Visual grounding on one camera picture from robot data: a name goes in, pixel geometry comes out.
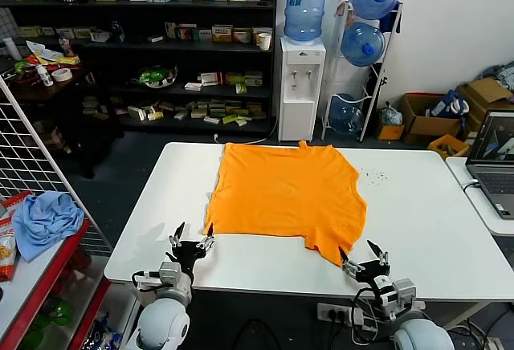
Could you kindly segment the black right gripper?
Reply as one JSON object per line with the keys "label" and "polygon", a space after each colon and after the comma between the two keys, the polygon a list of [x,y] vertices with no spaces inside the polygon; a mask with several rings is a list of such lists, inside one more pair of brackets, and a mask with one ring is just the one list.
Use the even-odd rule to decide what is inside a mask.
{"label": "black right gripper", "polygon": [[355,275],[357,282],[372,282],[378,276],[388,276],[390,274],[388,252],[383,251],[379,245],[370,240],[367,240],[367,243],[378,260],[356,263],[348,258],[340,246],[338,247],[341,256],[341,269],[347,275]]}

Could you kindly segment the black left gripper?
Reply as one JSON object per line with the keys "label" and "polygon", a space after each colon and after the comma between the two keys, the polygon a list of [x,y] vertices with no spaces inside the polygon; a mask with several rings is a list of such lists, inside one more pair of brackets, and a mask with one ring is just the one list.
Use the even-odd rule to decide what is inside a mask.
{"label": "black left gripper", "polygon": [[200,242],[182,241],[181,236],[185,227],[183,222],[169,236],[169,242],[172,246],[171,251],[167,253],[167,257],[174,263],[179,263],[181,272],[192,275],[194,273],[194,264],[197,260],[206,257],[206,250],[210,250],[214,245],[214,225],[210,224],[207,235]]}

